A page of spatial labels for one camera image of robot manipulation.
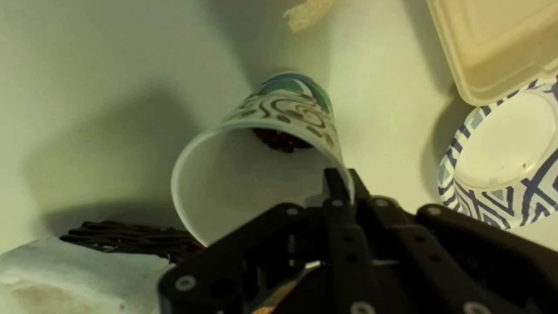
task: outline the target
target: paper cup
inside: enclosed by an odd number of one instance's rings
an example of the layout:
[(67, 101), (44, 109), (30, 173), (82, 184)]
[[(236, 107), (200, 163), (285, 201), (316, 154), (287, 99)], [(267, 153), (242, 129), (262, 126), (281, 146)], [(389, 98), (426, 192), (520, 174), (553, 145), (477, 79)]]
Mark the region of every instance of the paper cup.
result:
[(304, 206), (321, 195), (325, 168), (339, 169), (353, 200), (327, 94), (309, 77), (285, 73), (182, 151), (172, 198), (184, 225), (208, 246), (279, 203)]

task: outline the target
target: styrofoam container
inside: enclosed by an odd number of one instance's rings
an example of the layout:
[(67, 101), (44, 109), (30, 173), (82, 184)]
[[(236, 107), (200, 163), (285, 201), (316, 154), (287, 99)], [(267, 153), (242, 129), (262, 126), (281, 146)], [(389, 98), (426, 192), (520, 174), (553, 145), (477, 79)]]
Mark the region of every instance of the styrofoam container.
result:
[(463, 99), (485, 106), (558, 74), (557, 0), (427, 0)]

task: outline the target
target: paper plate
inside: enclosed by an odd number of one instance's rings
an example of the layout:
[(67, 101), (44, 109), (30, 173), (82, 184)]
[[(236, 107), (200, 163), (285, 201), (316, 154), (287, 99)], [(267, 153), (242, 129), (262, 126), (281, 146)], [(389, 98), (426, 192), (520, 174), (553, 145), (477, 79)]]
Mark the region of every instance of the paper plate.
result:
[(444, 206), (501, 229), (558, 210), (558, 83), (540, 79), (474, 109), (440, 163)]

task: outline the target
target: white tabletop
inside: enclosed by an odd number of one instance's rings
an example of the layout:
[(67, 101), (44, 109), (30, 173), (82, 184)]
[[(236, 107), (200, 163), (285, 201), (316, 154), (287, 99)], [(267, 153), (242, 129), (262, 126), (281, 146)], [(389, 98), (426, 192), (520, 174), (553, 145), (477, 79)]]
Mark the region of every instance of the white tabletop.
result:
[[(178, 153), (285, 69), (329, 92), (373, 194), (438, 202), (437, 164), (472, 107), (426, 3), (338, 0), (292, 34), (290, 2), (0, 0), (0, 252), (85, 220), (181, 226)], [(518, 232), (558, 249), (557, 216)]]

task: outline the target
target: crumpled paper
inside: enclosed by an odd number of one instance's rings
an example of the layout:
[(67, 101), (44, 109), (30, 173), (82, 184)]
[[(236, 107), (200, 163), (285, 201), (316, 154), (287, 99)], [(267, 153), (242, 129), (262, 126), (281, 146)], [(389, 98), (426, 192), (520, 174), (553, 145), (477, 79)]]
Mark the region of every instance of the crumpled paper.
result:
[(333, 6), (335, 0), (306, 0), (305, 3), (288, 9), (288, 25), (293, 32), (300, 32), (316, 24)]

